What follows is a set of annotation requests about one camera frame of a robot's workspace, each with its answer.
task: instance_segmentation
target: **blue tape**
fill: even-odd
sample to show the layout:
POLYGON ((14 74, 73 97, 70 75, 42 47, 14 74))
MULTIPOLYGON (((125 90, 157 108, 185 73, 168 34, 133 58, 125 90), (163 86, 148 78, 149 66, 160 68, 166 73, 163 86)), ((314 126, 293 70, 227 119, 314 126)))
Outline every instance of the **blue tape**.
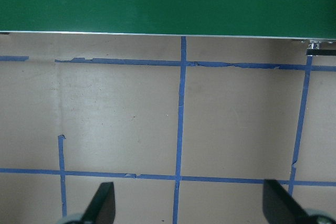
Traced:
POLYGON ((301 136, 302 136, 302 128, 303 128, 303 122, 305 120, 304 113, 306 112, 306 104, 307 104, 307 96, 308 96, 308 88, 309 88, 309 79, 310 79, 311 69, 312 69, 312 56, 307 56, 307 64, 306 64, 306 70, 305 70, 305 80, 303 81, 303 89, 302 89, 302 97, 301 97, 298 127, 297 127, 297 131, 296 131, 294 152, 293 152, 292 166, 291 166, 291 173, 290 173, 290 178, 289 178, 288 193, 290 195, 293 194, 295 174, 296 174, 296 163, 297 163, 298 157, 299 157, 300 142, 301 142, 301 136))
POLYGON ((0 56, 0 61, 26 61, 29 56, 0 56))
POLYGON ((0 173, 51 174, 60 175, 59 170, 0 168, 0 173))
POLYGON ((296 186, 336 186, 336 182, 328 181, 294 181, 296 186))
POLYGON ((175 180, 175 176, 171 175, 152 175, 152 174, 141 174, 137 176, 136 178, 139 179, 162 179, 162 180, 175 180))
POLYGON ((175 168, 175 191, 174 191, 174 206, 173 206, 173 224, 177 224, 178 203, 180 195, 180 180, 181 180, 181 160, 182 160, 182 137, 183 137, 183 114, 184 114, 184 89, 185 75, 187 63, 187 44, 186 38, 181 37, 181 74, 180 74, 180 89, 178 98, 179 117, 177 124, 177 145, 176 145, 176 168, 175 168))
MULTIPOLYGON (((199 181, 199 182, 217 182, 217 183, 239 183, 239 184, 262 184, 263 179, 253 178, 218 178, 218 177, 192 177, 182 176, 183 181, 199 181)), ((288 180, 278 180, 282 185, 287 185, 288 180)))
MULTIPOLYGON (((60 175, 59 170, 45 170, 45 169, 16 169, 16 168, 0 168, 0 173, 13 173, 13 174, 47 174, 47 175, 60 175)), ((173 175, 155 175, 155 174, 128 174, 128 173, 100 173, 100 172, 80 172, 80 171, 65 171, 66 176, 88 176, 88 177, 112 177, 112 178, 137 178, 137 179, 161 179, 161 180, 175 180, 173 175)), ((219 177, 193 177, 182 176, 183 181, 196 181, 196 182, 215 182, 215 183, 239 183, 239 184, 262 184, 263 179, 251 178, 219 178, 219 177)), ((282 185, 288 185, 288 180, 278 180, 282 185)), ((330 186, 336 187, 336 182, 325 181, 303 181, 295 180, 296 186, 330 186)))
POLYGON ((92 63, 92 64, 115 64, 115 65, 146 65, 146 66, 180 66, 180 61, 174 60, 123 60, 123 59, 103 59, 93 58, 73 58, 72 60, 55 60, 61 63, 92 63))
POLYGON ((239 68, 259 68, 259 69, 292 69, 305 70, 305 65, 290 64, 271 64, 271 63, 226 63, 226 62, 210 62, 210 61, 188 61, 188 67, 239 67, 239 68))
POLYGON ((136 174, 130 174, 130 173, 78 172, 75 170, 67 170, 65 171, 65 174, 72 176, 89 176, 89 177, 136 178, 136 174))
POLYGON ((62 200, 62 215, 63 217, 67 215, 67 194, 65 185, 65 164, 64 164, 64 154, 63 154, 63 142, 65 136, 58 136, 58 154, 59 154, 59 169, 61 177, 61 200, 62 200))
POLYGON ((336 66, 312 66, 312 71, 327 71, 327 72, 335 72, 336 66))
POLYGON ((175 190, 174 190, 174 205, 173 205, 173 224, 177 224, 178 222, 178 203, 180 196, 180 180, 175 181, 175 190))

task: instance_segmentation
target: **green panel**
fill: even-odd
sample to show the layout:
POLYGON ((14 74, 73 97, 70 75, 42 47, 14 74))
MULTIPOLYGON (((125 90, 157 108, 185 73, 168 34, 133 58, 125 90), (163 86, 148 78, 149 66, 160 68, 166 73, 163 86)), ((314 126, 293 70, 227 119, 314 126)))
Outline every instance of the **green panel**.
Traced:
POLYGON ((0 31, 336 39, 336 0, 0 0, 0 31))

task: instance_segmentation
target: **floor tile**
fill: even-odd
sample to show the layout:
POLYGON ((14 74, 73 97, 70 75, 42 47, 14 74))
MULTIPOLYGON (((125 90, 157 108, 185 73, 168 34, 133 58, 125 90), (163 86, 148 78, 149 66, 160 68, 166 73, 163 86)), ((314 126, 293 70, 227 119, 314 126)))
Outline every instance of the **floor tile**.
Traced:
POLYGON ((100 183, 114 182, 114 224, 172 223, 175 181, 67 176, 68 214, 83 212, 100 183))
POLYGON ((336 187, 295 186, 293 197, 304 209, 320 210, 336 219, 336 187))
POLYGON ((30 60, 116 58, 180 60, 181 37, 11 33, 0 35, 3 56, 29 56, 30 60))
POLYGON ((188 37, 189 61, 306 64, 308 43, 291 39, 188 37))
POLYGON ((188 68, 182 175, 289 179, 303 75, 188 68))
POLYGON ((262 188, 251 184, 181 182, 178 222, 266 224, 262 188))
POLYGON ((175 174, 179 67, 60 71, 67 170, 175 174))
POLYGON ((311 73, 297 180, 336 181, 336 73, 311 73))
POLYGON ((46 224, 62 218, 60 177, 0 174, 1 223, 46 224))
POLYGON ((0 167, 59 169, 54 63, 0 63, 0 167))

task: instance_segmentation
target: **metal bracket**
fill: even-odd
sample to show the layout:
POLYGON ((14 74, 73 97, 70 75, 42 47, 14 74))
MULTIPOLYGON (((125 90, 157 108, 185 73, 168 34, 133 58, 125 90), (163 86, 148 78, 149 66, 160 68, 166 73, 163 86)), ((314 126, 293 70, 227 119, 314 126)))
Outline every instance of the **metal bracket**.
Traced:
POLYGON ((336 224, 328 216, 308 215, 274 179, 264 180, 262 203, 269 224, 336 224))
POLYGON ((318 55, 324 55, 324 56, 336 56, 336 50, 335 49, 320 49, 320 44, 323 42, 327 42, 329 44, 332 44, 333 40, 326 40, 326 41, 316 41, 311 40, 309 42, 306 55, 307 56, 318 56, 318 55))

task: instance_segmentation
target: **blue tape line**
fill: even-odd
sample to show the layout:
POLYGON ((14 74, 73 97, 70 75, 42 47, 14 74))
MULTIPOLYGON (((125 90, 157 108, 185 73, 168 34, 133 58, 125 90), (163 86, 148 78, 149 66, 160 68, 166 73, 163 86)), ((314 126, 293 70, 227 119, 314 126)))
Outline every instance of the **blue tape line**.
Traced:
MULTIPOLYGON (((59 170, 45 170, 45 169, 16 169, 16 168, 0 168, 0 173, 12 174, 46 174, 46 175, 60 175, 59 170)), ((161 179, 161 180, 175 180, 173 175, 155 175, 155 174, 128 174, 128 173, 100 173, 100 172, 80 172, 80 171, 65 171, 67 176, 87 176, 87 177, 112 177, 112 178, 137 178, 137 179, 161 179)), ((238 183, 238 184, 262 184, 263 179, 251 178, 219 178, 219 177, 193 177, 182 176, 183 181, 195 182, 215 182, 215 183, 238 183)), ((282 185, 288 185, 288 180, 278 180, 282 185)), ((336 187, 336 182, 325 181, 304 181, 295 180, 294 185, 298 186, 330 186, 336 187)))
POLYGON ((292 69, 305 70, 305 65, 290 64, 271 64, 271 63, 226 63, 226 62, 210 62, 210 61, 188 61, 188 67, 239 67, 239 68, 259 68, 259 69, 292 69))
POLYGON ((294 181, 296 186, 336 186, 336 182, 327 181, 294 181))
POLYGON ((335 72, 336 66, 312 66, 312 71, 327 71, 327 72, 335 72))
POLYGON ((63 217, 67 215, 67 194, 65 186, 65 164, 64 164, 64 154, 63 154, 63 142, 65 136, 58 136, 58 154, 59 154, 59 169, 61 177, 61 199, 62 199, 62 215, 63 217))
POLYGON ((176 145, 176 168, 175 168, 175 190, 174 190, 174 206, 173 206, 173 224, 177 224, 178 220, 178 203, 180 195, 180 180, 181 180, 181 160, 182 160, 182 137, 183 137, 183 114, 184 114, 184 89, 185 75, 187 63, 187 43, 186 38, 181 37, 181 74, 179 88, 179 117, 177 124, 177 145, 176 145))
POLYGON ((51 174, 60 175, 59 170, 0 168, 0 173, 51 174))
POLYGON ((178 222, 178 203, 180 196, 180 180, 175 181, 175 190, 174 190, 174 205, 173 205, 173 224, 177 224, 178 222))
POLYGON ((307 56, 307 64, 306 64, 306 70, 305 70, 305 80, 303 82, 298 127, 297 127, 297 131, 296 131, 294 152, 293 152, 292 165, 291 165, 291 173, 290 173, 290 178, 289 178, 288 193, 290 195, 293 194, 295 174, 296 174, 296 163, 297 163, 298 157, 299 157, 300 142, 301 142, 301 136, 302 136, 302 128, 303 128, 303 122, 305 120, 304 113, 306 112, 309 79, 310 79, 310 72, 311 72, 311 68, 312 68, 311 65, 312 65, 312 56, 307 56))
MULTIPOLYGON (((253 178, 218 178, 218 177, 193 177, 182 176, 183 181, 198 181, 198 182, 218 182, 218 183, 240 183, 240 184, 263 184, 263 179, 253 178)), ((288 180, 278 180, 282 185, 287 185, 288 180)))
POLYGON ((175 180, 175 176, 171 175, 154 175, 154 174, 141 174, 136 178, 139 179, 163 179, 163 180, 175 180))
POLYGON ((146 66, 180 66, 180 61, 175 60, 131 60, 131 59, 103 59, 73 58, 72 60, 55 60, 61 63, 92 63, 92 64, 116 64, 116 65, 146 65, 146 66))
POLYGON ((101 173, 101 172, 78 172, 75 170, 65 171, 66 175, 110 178, 136 178, 136 174, 130 173, 101 173))
POLYGON ((26 61, 29 56, 0 56, 0 61, 26 61))

